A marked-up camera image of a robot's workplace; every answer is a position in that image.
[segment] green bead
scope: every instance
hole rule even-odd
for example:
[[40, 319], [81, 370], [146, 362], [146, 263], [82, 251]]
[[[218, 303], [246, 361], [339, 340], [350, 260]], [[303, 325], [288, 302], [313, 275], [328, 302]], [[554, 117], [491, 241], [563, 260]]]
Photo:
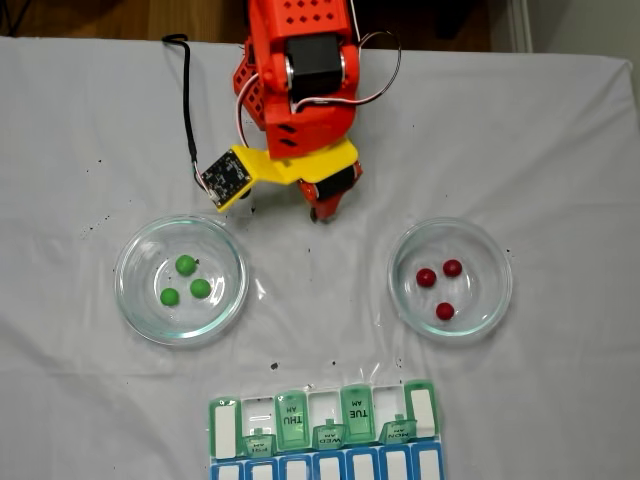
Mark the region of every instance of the green bead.
[[197, 261], [191, 255], [181, 255], [176, 260], [176, 270], [183, 277], [188, 277], [198, 268]]
[[199, 278], [191, 282], [191, 294], [196, 298], [207, 298], [211, 293], [211, 285], [206, 280]]
[[175, 288], [165, 288], [160, 294], [160, 301], [167, 307], [175, 307], [180, 303], [180, 294]]

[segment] red bead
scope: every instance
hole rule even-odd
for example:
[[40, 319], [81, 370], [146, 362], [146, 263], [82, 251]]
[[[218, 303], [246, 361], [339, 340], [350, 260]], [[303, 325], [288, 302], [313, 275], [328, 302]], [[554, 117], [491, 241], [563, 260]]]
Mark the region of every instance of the red bead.
[[436, 272], [430, 268], [421, 268], [416, 273], [416, 282], [423, 288], [430, 288], [436, 283]]
[[436, 307], [436, 315], [440, 320], [451, 320], [455, 314], [456, 311], [450, 303], [444, 302]]
[[457, 277], [462, 273], [462, 264], [455, 259], [447, 260], [442, 265], [442, 271], [447, 277]]

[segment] glass bowl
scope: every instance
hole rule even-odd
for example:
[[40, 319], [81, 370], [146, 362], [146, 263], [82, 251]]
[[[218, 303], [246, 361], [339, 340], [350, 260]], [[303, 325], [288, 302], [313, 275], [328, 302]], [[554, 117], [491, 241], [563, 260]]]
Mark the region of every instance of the glass bowl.
[[[181, 255], [197, 260], [196, 271], [184, 277], [176, 271]], [[129, 324], [143, 337], [165, 345], [209, 340], [228, 326], [240, 311], [249, 282], [247, 264], [231, 235], [203, 217], [161, 218], [138, 231], [116, 265], [115, 294]], [[190, 292], [202, 278], [211, 285], [204, 299]], [[180, 303], [167, 307], [160, 293], [174, 288]]]
[[[450, 278], [442, 265], [449, 259], [462, 263], [462, 273]], [[422, 268], [432, 269], [437, 280], [423, 288], [416, 282]], [[506, 255], [480, 227], [455, 218], [434, 218], [405, 233], [388, 267], [391, 299], [402, 320], [431, 339], [455, 343], [477, 340], [504, 316], [513, 278]], [[451, 320], [440, 320], [436, 307], [453, 305]]]

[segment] white table surface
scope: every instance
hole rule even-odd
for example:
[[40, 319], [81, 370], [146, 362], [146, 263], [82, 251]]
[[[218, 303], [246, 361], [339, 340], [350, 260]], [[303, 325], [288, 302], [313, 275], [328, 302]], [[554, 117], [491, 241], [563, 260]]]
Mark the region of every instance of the white table surface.
[[[237, 142], [241, 54], [193, 45], [205, 168]], [[366, 52], [362, 92], [394, 62]], [[214, 215], [248, 251], [252, 283], [239, 322], [195, 351], [139, 337], [112, 294], [140, 226], [213, 214], [189, 169], [181, 69], [182, 52], [160, 43], [0, 40], [3, 480], [204, 479], [220, 394], [421, 377], [438, 389], [452, 480], [638, 478], [628, 64], [406, 52], [388, 94], [360, 110], [365, 175], [333, 223], [311, 224], [295, 187], [258, 188], [253, 215]], [[419, 338], [386, 294], [393, 243], [442, 215], [484, 227], [515, 276], [504, 324], [466, 349]]]

